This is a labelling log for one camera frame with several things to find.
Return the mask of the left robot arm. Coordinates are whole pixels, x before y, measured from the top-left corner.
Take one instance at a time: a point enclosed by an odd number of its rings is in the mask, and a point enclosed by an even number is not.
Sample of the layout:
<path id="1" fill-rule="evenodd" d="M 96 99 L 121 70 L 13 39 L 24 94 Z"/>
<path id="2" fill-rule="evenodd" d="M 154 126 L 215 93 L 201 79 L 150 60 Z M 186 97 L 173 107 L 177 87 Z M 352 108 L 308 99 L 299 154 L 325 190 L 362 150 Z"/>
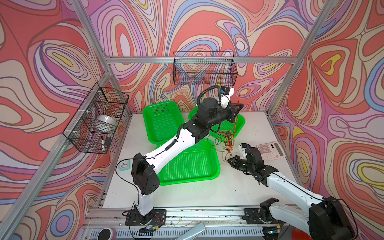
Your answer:
<path id="1" fill-rule="evenodd" d="M 141 216 L 148 215 L 154 209 L 153 193 L 161 183 L 158 173 L 181 152 L 203 140 L 213 126 L 224 121 L 234 123 L 243 107 L 243 104 L 232 102 L 222 107 L 219 100 L 206 98 L 198 104 L 198 111 L 192 119 L 181 124 L 173 138 L 148 154 L 134 156 L 131 175 L 139 194 L 135 210 Z"/>

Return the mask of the green basket front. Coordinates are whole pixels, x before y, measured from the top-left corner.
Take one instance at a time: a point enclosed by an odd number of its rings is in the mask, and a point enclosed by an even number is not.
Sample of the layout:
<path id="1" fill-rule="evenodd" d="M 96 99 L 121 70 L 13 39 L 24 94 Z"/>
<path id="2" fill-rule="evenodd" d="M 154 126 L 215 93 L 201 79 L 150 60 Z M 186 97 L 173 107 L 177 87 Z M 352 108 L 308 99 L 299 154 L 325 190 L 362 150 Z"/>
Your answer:
<path id="1" fill-rule="evenodd" d="M 216 147 L 204 139 L 173 158 L 159 172 L 162 186 L 209 181 L 221 172 Z"/>

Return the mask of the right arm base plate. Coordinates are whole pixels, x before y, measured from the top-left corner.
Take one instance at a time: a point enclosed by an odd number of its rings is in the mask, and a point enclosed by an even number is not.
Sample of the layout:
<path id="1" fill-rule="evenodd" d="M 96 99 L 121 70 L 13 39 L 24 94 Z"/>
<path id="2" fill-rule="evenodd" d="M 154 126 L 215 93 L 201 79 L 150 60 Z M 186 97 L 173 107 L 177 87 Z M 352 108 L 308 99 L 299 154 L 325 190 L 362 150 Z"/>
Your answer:
<path id="1" fill-rule="evenodd" d="M 269 210 L 264 208 L 245 208 L 242 219 L 247 224 L 285 224 L 285 222 L 273 218 Z"/>

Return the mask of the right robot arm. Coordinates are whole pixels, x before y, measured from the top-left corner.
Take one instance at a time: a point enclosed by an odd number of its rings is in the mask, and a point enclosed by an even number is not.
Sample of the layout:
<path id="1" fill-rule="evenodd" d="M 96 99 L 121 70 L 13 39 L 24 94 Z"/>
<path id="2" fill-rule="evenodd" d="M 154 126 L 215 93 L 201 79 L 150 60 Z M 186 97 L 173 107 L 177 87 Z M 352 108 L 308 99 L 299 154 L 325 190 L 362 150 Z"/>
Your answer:
<path id="1" fill-rule="evenodd" d="M 296 208 L 269 198 L 260 203 L 252 214 L 245 209 L 243 219 L 247 222 L 270 224 L 282 221 L 309 235 L 313 240 L 355 240 L 358 230 L 356 222 L 350 222 L 345 211 L 346 203 L 332 196 L 323 197 L 290 181 L 278 169 L 266 165 L 261 152 L 256 147 L 241 144 L 241 155 L 227 160 L 230 166 L 258 184 L 273 189 L 297 205 Z"/>

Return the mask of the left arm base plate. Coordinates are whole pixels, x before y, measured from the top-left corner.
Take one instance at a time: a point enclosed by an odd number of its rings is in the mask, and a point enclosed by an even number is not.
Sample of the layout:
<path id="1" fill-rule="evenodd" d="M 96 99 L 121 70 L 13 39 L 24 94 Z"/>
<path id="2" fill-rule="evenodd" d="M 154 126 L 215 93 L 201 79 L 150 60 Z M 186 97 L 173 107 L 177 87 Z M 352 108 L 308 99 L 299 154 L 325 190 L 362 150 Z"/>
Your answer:
<path id="1" fill-rule="evenodd" d="M 137 209 L 123 212 L 125 225 L 131 226 L 162 226 L 166 223 L 166 209 L 152 209 L 148 214 L 141 215 Z"/>

